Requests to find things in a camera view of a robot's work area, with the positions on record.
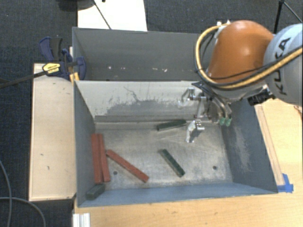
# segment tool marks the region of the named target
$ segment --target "bin floor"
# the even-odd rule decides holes
[[[107,158],[111,181],[106,184],[106,190],[232,182],[218,125],[207,124],[194,143],[185,142],[186,127],[158,132],[155,127],[141,127],[136,123],[126,129],[107,127],[104,123],[96,125],[96,133],[103,134],[106,149],[113,150],[149,176],[148,182],[143,183]],[[176,175],[158,153],[160,149],[166,149],[174,157],[185,175]]]

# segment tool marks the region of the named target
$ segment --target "green block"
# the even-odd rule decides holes
[[[182,127],[186,125],[186,120],[173,120],[167,123],[161,123],[157,125],[157,131],[164,131],[164,130],[170,130],[177,127]]]
[[[105,191],[105,184],[98,184],[86,192],[87,200],[94,200]]]
[[[179,177],[182,177],[185,174],[185,171],[167,150],[159,150],[159,153]]]

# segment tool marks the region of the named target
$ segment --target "scratched metal surface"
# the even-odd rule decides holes
[[[220,126],[207,123],[194,143],[185,142],[186,127],[156,131],[160,122],[186,119],[190,123],[194,119],[198,102],[186,101],[190,82],[76,83],[95,119],[96,132],[104,135],[106,149],[150,177],[143,183],[109,159],[111,182],[107,190],[232,181]],[[178,177],[158,153],[163,148],[185,170],[183,177]]]
[[[227,154],[217,125],[208,125],[194,143],[186,143],[186,128],[158,132],[155,129],[101,130],[105,146],[150,178],[143,183],[117,163],[108,160],[111,181],[106,189],[152,188],[231,182]],[[158,153],[167,149],[186,172],[178,177]]]

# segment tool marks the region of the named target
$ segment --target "wooden table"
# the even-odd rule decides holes
[[[294,192],[140,205],[77,208],[92,227],[301,227],[303,226],[302,119],[279,100],[262,105],[283,173]]]

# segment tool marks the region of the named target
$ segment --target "wooden board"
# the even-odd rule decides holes
[[[42,64],[34,65],[34,72]],[[76,193],[71,82],[34,79],[28,198],[71,199]]]

